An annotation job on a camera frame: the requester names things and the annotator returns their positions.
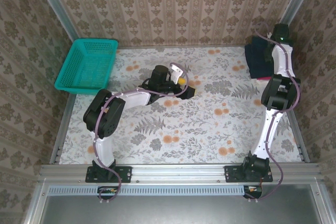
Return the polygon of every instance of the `plastic basket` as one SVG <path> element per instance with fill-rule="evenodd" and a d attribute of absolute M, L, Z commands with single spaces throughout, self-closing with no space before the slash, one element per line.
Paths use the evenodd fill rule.
<path fill-rule="evenodd" d="M 97 94 L 108 85 L 118 42 L 77 39 L 59 72 L 55 88 L 73 94 Z"/>

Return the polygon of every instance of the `wall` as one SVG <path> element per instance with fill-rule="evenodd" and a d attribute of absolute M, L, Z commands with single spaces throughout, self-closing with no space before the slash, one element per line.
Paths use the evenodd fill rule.
<path fill-rule="evenodd" d="M 47 0 L 0 0 L 0 223 L 25 216 L 67 95 L 54 81 L 71 42 Z"/>
<path fill-rule="evenodd" d="M 121 46 L 242 45 L 253 27 L 270 26 L 290 0 L 61 0 L 80 37 Z"/>
<path fill-rule="evenodd" d="M 336 203 L 336 0 L 304 0 L 290 29 L 297 39 L 295 73 L 302 81 L 297 119 Z"/>

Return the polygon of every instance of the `yellow object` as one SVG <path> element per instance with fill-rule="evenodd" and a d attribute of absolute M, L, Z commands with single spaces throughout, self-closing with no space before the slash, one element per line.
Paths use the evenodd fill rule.
<path fill-rule="evenodd" d="M 185 85 L 186 84 L 186 80 L 183 78 L 179 78 L 179 80 L 177 81 L 180 85 Z"/>

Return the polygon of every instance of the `dark blue towel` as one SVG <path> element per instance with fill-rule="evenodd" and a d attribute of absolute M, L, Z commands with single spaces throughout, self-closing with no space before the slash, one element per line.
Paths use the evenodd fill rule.
<path fill-rule="evenodd" d="M 253 37 L 252 43 L 245 46 L 245 57 L 252 79 L 270 77 L 274 74 L 274 63 L 265 62 L 264 50 L 267 47 L 267 41 Z"/>

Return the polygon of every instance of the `floral tablecloth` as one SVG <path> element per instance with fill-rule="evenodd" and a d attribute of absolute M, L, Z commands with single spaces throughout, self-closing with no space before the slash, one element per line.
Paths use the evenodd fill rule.
<path fill-rule="evenodd" d="M 119 164 L 239 163 L 258 138 L 264 83 L 251 80 L 242 47 L 118 50 L 108 89 L 130 90 L 156 65 L 185 66 L 196 96 L 161 98 L 123 112 L 114 133 Z M 82 121 L 94 96 L 77 95 L 60 164 L 88 164 L 92 139 Z M 284 115 L 271 152 L 281 162 L 300 161 Z"/>

